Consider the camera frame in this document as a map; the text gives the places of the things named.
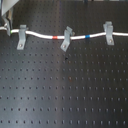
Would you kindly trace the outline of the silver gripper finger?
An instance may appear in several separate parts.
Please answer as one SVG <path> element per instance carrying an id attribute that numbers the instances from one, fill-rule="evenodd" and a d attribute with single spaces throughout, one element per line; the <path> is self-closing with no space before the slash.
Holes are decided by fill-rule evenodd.
<path id="1" fill-rule="evenodd" d="M 11 35 L 12 19 L 13 19 L 13 0 L 0 0 L 1 17 L 4 21 L 4 29 L 7 35 Z"/>

